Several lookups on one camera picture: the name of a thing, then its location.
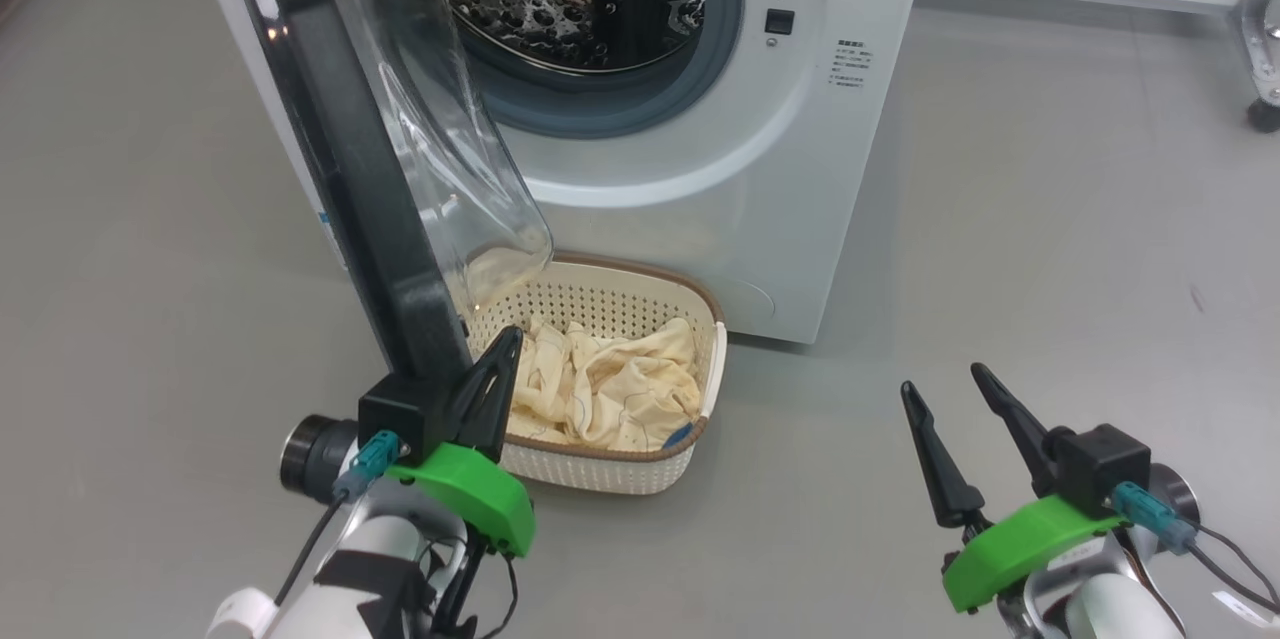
crumpled fabric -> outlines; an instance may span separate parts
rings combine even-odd
[[[520,353],[507,429],[518,437],[654,452],[703,406],[694,332],[677,318],[641,339],[566,332],[534,318]]]

green plastic part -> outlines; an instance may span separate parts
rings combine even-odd
[[[430,497],[475,526],[499,552],[524,557],[538,522],[529,492],[489,457],[457,444],[440,444],[421,466],[394,465],[394,479],[412,479]]]
[[[1119,516],[1089,519],[1062,497],[1050,494],[974,537],[942,575],[942,586],[957,612],[975,610],[1120,521]]]

basket handle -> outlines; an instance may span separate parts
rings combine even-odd
[[[704,417],[712,415],[712,410],[716,408],[716,400],[719,398],[719,383],[724,379],[724,357],[728,355],[728,330],[724,329],[723,321],[717,321],[716,324],[716,351],[712,356],[712,365],[707,371],[707,391],[703,392],[703,411]]]

metal stand leg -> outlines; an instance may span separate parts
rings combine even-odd
[[[1231,12],[1239,29],[1258,101],[1247,113],[1258,132],[1280,131],[1280,0],[1240,0]]]

black wheel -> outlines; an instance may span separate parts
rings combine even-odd
[[[1274,105],[1274,102],[1262,100],[1252,102],[1245,115],[1249,118],[1249,127],[1263,134],[1280,132],[1280,106]]]

